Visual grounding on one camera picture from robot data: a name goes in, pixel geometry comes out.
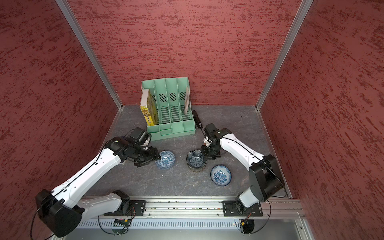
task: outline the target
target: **metal frame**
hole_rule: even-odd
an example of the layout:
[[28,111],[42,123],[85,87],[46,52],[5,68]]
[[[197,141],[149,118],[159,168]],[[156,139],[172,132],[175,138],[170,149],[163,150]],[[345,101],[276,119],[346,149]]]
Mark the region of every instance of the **metal frame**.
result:
[[[131,200],[146,201],[144,215],[142,217],[135,218],[244,218],[225,217],[223,214],[222,201],[235,200],[235,197],[131,197]],[[298,199],[280,199],[271,197],[268,200],[272,207],[271,219],[306,218],[300,200]],[[250,218],[268,218],[269,204],[267,202],[263,202],[261,205],[264,211],[264,216]],[[101,216],[100,219],[101,218],[110,218],[110,216]]]
[[87,37],[85,37],[85,34],[81,29],[79,23],[77,22],[76,17],[74,16],[67,0],[56,0],[56,3],[57,5],[59,5],[61,12],[63,13],[64,17],[67,19],[67,22],[71,26],[80,44],[83,46],[85,53],[88,55],[91,63],[93,64],[94,68],[99,74],[101,80],[103,81],[105,87],[107,88],[116,106],[118,107],[118,109],[122,109],[122,102],[120,101],[119,96],[113,89],[113,86],[109,81],[107,74],[105,73],[101,63],[97,59],[96,54],[94,53],[91,45],[87,40]]
[[295,219],[295,223],[301,240],[314,240],[314,236],[306,219]]
[[116,113],[115,118],[113,119],[113,122],[112,122],[111,126],[109,127],[109,130],[108,130],[108,132],[107,132],[107,135],[106,135],[105,138],[104,138],[103,144],[101,145],[101,147],[100,147],[100,149],[99,149],[99,152],[103,149],[103,147],[104,147],[104,145],[105,145],[105,143],[106,143],[107,141],[109,141],[109,140],[111,140],[113,137],[115,137],[115,136],[113,136],[112,134],[113,134],[113,132],[114,132],[114,130],[115,130],[115,127],[116,127],[116,125],[117,125],[119,119],[120,119],[120,116],[122,115],[123,110],[124,110],[124,106],[122,106],[121,108],[118,109],[118,112]]
[[263,88],[263,91],[260,94],[260,97],[256,103],[257,110],[261,109],[261,106],[263,105],[265,98],[269,90],[271,89],[273,82],[275,81],[275,78],[280,70],[280,67],[282,66],[284,59],[287,56],[289,49],[292,46],[293,40],[295,39],[297,33],[299,32],[301,24],[303,23],[304,18],[308,13],[308,10],[312,4],[312,1],[313,0],[303,0],[301,2],[299,9],[296,13],[296,16],[292,22],[291,28],[289,29],[289,32],[285,38],[283,46],[281,47],[280,53],[276,59],[275,65],[272,68],[271,74],[269,75],[267,82],[265,83],[265,86]]

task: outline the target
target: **red textured wall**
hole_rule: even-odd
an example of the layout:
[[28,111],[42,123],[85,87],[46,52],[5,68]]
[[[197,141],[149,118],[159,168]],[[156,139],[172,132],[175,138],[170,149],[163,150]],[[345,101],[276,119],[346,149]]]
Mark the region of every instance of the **red textured wall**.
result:
[[189,77],[192,104],[252,105],[301,0],[68,0],[123,104]]
[[1,1],[0,39],[0,236],[24,240],[35,195],[97,154],[117,109],[54,0]]
[[316,239],[384,239],[384,2],[314,0],[262,106]]

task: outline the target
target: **wire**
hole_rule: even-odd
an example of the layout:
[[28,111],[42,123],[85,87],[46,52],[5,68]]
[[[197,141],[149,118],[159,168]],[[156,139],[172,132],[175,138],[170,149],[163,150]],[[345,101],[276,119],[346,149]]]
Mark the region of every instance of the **wire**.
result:
[[287,197],[288,195],[287,195],[287,192],[285,192],[285,195],[284,196],[271,196],[271,197],[278,197],[278,198],[285,198],[285,197]]
[[264,165],[265,165],[265,167],[267,167],[268,168],[268,170],[275,176],[275,178],[280,182],[280,184],[283,186],[283,188],[284,188],[284,191],[285,191],[285,195],[286,196],[288,196],[287,195],[287,190],[285,189],[285,186],[284,186],[284,184],[280,181],[280,179],[276,176],[276,174],[265,164],[265,162],[263,162],[260,158],[258,158],[257,156],[255,156],[253,153],[251,153],[248,149],[246,149],[243,145],[241,145],[240,143],[238,143],[237,141],[235,141],[235,140],[232,140],[232,139],[230,139],[230,138],[226,138],[226,137],[223,137],[223,138],[225,138],[225,139],[228,139],[228,140],[231,140],[231,141],[233,141],[233,142],[235,142],[235,143],[237,143],[239,146],[241,146],[242,148],[244,148],[247,152],[249,152],[252,156],[254,156],[255,158],[257,158],[260,162],[262,162]]
[[[129,212],[130,212],[130,215],[131,215],[131,221],[132,221],[132,219],[134,219],[135,216],[136,216],[136,210],[135,210],[135,207],[132,206],[132,208],[133,208],[133,213],[134,213],[134,214],[133,214],[133,217],[132,217],[132,211],[131,211],[131,209],[129,209]],[[119,235],[119,233],[110,233],[110,232],[106,232],[106,231],[101,227],[99,216],[97,216],[97,220],[98,220],[98,223],[99,223],[99,227],[100,227],[100,229],[101,229],[103,232],[105,232],[105,233],[107,233],[107,234],[111,234],[111,235]],[[121,231],[122,231],[122,233],[121,233],[120,235],[126,234],[126,233],[128,232],[128,226],[123,227],[123,228],[121,229]]]
[[212,141],[209,139],[209,137],[204,133],[203,129],[201,128],[200,130],[201,130],[201,132],[203,133],[204,138],[205,138],[209,143],[212,143]]
[[251,213],[249,213],[249,215],[248,215],[248,217],[246,218],[246,219],[243,219],[243,220],[241,220],[241,222],[242,221],[247,221],[244,225],[247,225],[248,224],[248,218],[251,216]]
[[131,220],[134,219],[135,216],[136,216],[136,210],[135,210],[135,207],[132,206],[132,208],[133,208],[133,217],[132,217],[132,212],[131,212]]
[[268,201],[267,199],[267,202],[269,203],[269,215],[268,215],[268,218],[267,220],[265,221],[265,223],[263,224],[263,226],[261,226],[261,228],[259,228],[258,230],[254,231],[254,232],[251,232],[249,234],[254,234],[254,233],[257,233],[258,231],[260,231],[261,229],[263,229],[263,227],[267,224],[267,222],[269,221],[269,218],[271,217],[271,213],[272,213],[272,207],[271,207],[271,203]]
[[[31,230],[29,232],[29,237],[31,238],[31,240],[34,240],[33,237],[32,237],[32,229],[33,229],[33,223],[35,222],[35,217],[36,217],[36,214],[39,212],[40,208],[42,206],[44,206],[46,203],[48,203],[48,201],[46,201],[45,203],[41,204],[41,206],[36,210],[35,214],[33,215],[33,218],[32,218],[32,223],[31,223]],[[47,237],[46,239],[44,240],[47,240],[47,239],[50,239],[51,237],[53,237],[55,234],[52,234],[51,236]]]
[[[58,193],[56,193],[53,197],[57,196],[59,193],[61,193],[62,191],[64,191],[64,189],[66,189],[67,187],[69,187],[69,186],[71,185],[71,183],[73,183],[73,182],[74,182],[77,178],[79,178],[83,173],[85,173],[88,169],[90,169],[90,168],[91,168],[91,167],[92,167],[92,166],[99,160],[99,157],[101,156],[101,152],[104,150],[104,146],[103,146],[103,148],[101,149],[101,151],[100,151],[100,153],[99,153],[99,155],[98,155],[96,161],[93,162],[87,169],[85,169],[82,173],[80,173],[75,179],[73,179],[70,183],[68,183],[67,186],[65,186],[64,188],[62,188],[62,189],[61,189]],[[29,234],[31,240],[34,240],[33,237],[32,237],[32,229],[33,229],[33,223],[35,222],[36,214],[38,213],[38,211],[40,210],[40,208],[41,208],[44,204],[46,204],[47,202],[41,204],[41,206],[36,210],[35,214],[33,215],[32,223],[31,223],[31,230],[30,230],[30,234]]]
[[121,231],[122,231],[121,234],[119,234],[119,233],[110,233],[110,232],[106,232],[106,231],[101,227],[101,225],[100,225],[100,218],[99,218],[99,216],[97,216],[97,221],[98,221],[98,223],[99,223],[99,227],[100,227],[100,229],[101,229],[103,232],[107,233],[107,234],[111,234],[111,235],[123,235],[123,234],[126,234],[126,233],[128,232],[128,227],[127,227],[127,226],[125,226],[125,227],[123,227],[123,228],[121,229]]
[[133,130],[135,130],[136,128],[134,128],[134,129],[131,129],[131,130],[129,130],[125,135],[124,135],[124,137],[126,137],[127,135],[128,135],[128,133],[131,133]]

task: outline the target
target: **gray marble surface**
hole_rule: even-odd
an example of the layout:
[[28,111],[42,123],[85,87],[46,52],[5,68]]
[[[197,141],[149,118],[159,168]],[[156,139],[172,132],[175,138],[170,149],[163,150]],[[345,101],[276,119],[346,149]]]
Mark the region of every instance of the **gray marble surface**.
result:
[[[214,123],[218,129],[228,128],[238,139],[257,152],[269,154],[265,136],[260,127],[254,106],[192,106],[199,114],[203,126]],[[114,136],[123,136],[130,129],[146,129],[139,106],[125,106],[114,129]],[[194,135],[153,141],[159,151],[170,150],[176,156],[175,164],[160,170],[153,162],[136,168],[126,161],[106,173],[86,195],[102,196],[113,190],[122,190],[129,196],[237,196],[249,187],[247,169],[230,153],[216,160],[208,160],[202,172],[188,169],[185,157],[190,150],[199,149],[203,134],[196,128]],[[223,164],[232,173],[230,184],[217,186],[211,181],[210,170]]]

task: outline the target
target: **white robotic arm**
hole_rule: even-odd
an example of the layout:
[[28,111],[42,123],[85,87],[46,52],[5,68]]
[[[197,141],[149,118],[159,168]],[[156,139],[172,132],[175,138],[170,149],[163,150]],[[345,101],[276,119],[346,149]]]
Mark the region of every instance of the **white robotic arm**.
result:
[[204,128],[205,137],[202,152],[207,158],[220,157],[220,149],[227,150],[249,171],[250,187],[237,199],[237,210],[244,214],[258,202],[264,202],[284,187],[282,174],[277,160],[272,156],[264,156],[238,140],[235,135],[223,128],[208,124]]
[[[255,152],[226,128],[218,130],[209,124],[204,131],[206,136],[202,152],[205,157],[220,157],[220,149],[224,149],[250,172],[250,187],[237,197],[234,207],[240,215],[248,215],[254,204],[265,201],[283,187],[281,173],[273,156]],[[143,147],[149,144],[150,137],[144,130],[136,128],[126,139],[115,137],[107,142],[103,150],[74,176],[52,191],[44,189],[36,196],[39,218],[57,237],[63,237],[89,218],[108,212],[126,215],[131,209],[131,201],[121,191],[87,201],[80,199],[106,172],[127,158],[133,159],[137,167],[160,159],[156,148]]]
[[100,198],[80,201],[83,195],[111,168],[130,158],[136,167],[161,159],[157,148],[144,147],[151,135],[136,128],[126,138],[115,137],[80,171],[52,191],[42,190],[36,196],[39,218],[55,233],[63,237],[89,218],[108,212],[126,215],[131,201],[122,191]]

